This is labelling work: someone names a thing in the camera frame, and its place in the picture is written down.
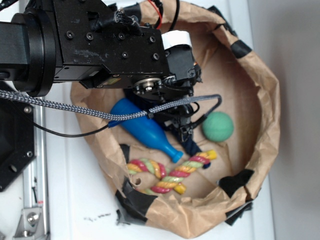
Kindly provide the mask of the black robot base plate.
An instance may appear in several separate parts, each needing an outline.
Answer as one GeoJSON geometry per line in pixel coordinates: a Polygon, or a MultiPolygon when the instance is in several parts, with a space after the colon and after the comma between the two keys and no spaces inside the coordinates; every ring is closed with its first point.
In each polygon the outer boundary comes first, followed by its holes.
{"type": "Polygon", "coordinates": [[[0,191],[35,158],[34,108],[27,103],[0,100],[0,191]]]}

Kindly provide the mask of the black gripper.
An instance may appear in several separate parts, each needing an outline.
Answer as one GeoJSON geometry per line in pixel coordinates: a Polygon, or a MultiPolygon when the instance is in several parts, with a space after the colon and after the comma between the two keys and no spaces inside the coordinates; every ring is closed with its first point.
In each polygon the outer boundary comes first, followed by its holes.
{"type": "MultiPolygon", "coordinates": [[[[154,83],[151,92],[138,95],[132,92],[132,102],[141,110],[176,101],[194,95],[194,85],[201,82],[201,68],[196,63],[192,47],[176,45],[165,50],[169,76],[154,83]]],[[[166,131],[170,131],[178,142],[186,147],[193,141],[191,116],[195,114],[191,104],[175,106],[154,114],[153,119],[166,131]]]]}

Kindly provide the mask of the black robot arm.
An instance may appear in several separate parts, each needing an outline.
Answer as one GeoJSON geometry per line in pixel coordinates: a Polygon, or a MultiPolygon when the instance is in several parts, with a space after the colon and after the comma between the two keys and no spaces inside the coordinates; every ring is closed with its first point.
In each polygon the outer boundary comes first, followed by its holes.
{"type": "Polygon", "coordinates": [[[201,70],[189,43],[170,43],[158,22],[140,24],[138,5],[101,0],[31,0],[0,25],[0,79],[15,91],[2,99],[39,104],[53,84],[123,90],[181,143],[196,125],[190,99],[201,70]]]}

